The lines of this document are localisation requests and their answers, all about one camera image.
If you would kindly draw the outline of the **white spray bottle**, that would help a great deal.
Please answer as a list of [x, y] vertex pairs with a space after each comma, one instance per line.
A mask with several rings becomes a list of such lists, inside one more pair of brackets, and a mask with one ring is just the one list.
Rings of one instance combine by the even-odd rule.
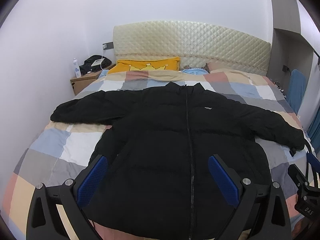
[[76, 58], [74, 58], [74, 60], [73, 60], [73, 67], [74, 67], [74, 71], [75, 71], [75, 77], [80, 78], [81, 77], [81, 70], [80, 70], [78, 60]]

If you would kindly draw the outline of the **pink pillow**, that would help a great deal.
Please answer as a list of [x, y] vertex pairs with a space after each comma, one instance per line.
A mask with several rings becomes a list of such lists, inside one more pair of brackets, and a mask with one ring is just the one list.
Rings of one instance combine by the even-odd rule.
[[233, 69], [225, 64], [214, 62], [214, 61], [210, 61], [209, 63], [207, 63], [207, 66], [210, 73], [236, 71], [236, 69]]

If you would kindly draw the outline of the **black puffer jacket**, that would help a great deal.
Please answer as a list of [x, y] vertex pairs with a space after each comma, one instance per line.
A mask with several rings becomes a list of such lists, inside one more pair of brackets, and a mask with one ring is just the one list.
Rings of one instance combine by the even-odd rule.
[[233, 208], [210, 175], [211, 155], [267, 185], [267, 157], [255, 139], [304, 148], [302, 130], [281, 115], [201, 84], [99, 91], [59, 105], [50, 119], [108, 126], [92, 153], [106, 157], [108, 171], [84, 212], [104, 227], [154, 239], [211, 239], [225, 225]]

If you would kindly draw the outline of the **grey wardrobe cabinet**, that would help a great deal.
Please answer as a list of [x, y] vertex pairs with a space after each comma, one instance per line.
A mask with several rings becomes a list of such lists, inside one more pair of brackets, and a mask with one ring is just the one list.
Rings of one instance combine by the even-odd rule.
[[273, 40], [267, 76], [289, 91], [290, 71], [299, 70], [306, 91], [298, 116], [308, 127], [319, 107], [319, 30], [299, 0], [271, 0]]

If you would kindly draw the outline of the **blue towel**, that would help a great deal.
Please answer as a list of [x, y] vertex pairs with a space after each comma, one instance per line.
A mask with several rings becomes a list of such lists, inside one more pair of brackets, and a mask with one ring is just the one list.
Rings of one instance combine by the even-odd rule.
[[306, 90], [306, 77], [299, 70], [294, 69], [291, 72], [289, 87], [286, 100], [292, 110], [297, 114]]

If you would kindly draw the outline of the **light blue pillow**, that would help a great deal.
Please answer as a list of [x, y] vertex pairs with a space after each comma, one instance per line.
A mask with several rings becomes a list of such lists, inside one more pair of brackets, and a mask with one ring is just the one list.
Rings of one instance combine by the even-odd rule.
[[191, 75], [206, 75], [209, 74], [208, 71], [202, 68], [191, 68], [191, 69], [184, 69], [181, 71], [182, 73], [185, 74], [191, 74]]

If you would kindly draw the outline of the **cream quilted headboard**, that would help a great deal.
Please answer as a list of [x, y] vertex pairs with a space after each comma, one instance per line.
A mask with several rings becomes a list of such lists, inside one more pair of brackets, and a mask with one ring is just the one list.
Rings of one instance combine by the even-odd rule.
[[116, 60], [180, 58], [180, 69], [213, 62], [235, 70], [266, 75], [270, 43], [219, 25], [190, 21], [146, 21], [113, 29]]

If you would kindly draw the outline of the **wall power socket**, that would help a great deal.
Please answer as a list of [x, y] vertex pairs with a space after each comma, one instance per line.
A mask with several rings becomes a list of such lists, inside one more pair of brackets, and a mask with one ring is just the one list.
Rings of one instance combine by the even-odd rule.
[[103, 43], [103, 50], [109, 50], [109, 49], [113, 49], [113, 48], [114, 48], [113, 42]]

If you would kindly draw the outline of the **white tablet device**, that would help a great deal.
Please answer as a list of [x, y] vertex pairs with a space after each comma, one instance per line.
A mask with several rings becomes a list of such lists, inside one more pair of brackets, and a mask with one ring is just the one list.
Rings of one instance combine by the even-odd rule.
[[91, 67], [101, 66], [103, 61], [104, 61], [104, 58], [95, 60], [95, 61], [91, 64]]

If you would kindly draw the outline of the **yellow pillow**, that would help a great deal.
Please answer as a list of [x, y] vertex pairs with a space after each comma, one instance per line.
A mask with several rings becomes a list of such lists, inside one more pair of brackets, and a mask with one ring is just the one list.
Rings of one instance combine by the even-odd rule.
[[174, 70], [179, 71], [180, 58], [172, 57], [162, 60], [118, 60], [108, 74], [128, 71]]

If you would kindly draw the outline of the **blue curtain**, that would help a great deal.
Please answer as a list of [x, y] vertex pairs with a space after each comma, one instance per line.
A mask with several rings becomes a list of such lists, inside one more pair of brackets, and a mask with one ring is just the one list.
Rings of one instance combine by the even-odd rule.
[[308, 136], [315, 152], [318, 153], [320, 148], [320, 108], [318, 108], [318, 111], [308, 129]]

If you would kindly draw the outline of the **black bag on nightstand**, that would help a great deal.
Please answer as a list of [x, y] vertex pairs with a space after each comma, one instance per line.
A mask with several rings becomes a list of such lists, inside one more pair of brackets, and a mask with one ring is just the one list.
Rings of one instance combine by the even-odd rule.
[[84, 61], [80, 66], [81, 75], [86, 75], [89, 72], [98, 72], [106, 67], [109, 67], [112, 61], [101, 55], [92, 55]]

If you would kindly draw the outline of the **wooden nightstand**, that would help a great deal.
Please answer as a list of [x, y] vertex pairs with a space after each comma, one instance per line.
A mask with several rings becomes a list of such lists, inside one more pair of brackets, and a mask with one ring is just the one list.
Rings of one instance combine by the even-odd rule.
[[91, 72], [91, 73], [85, 74], [82, 77], [74, 77], [70, 79], [70, 83], [71, 83], [74, 94], [78, 95], [83, 89], [85, 89], [87, 86], [93, 83], [100, 76], [103, 70], [109, 70], [114, 66], [115, 64], [112, 64], [102, 70], [99, 70], [98, 72]]

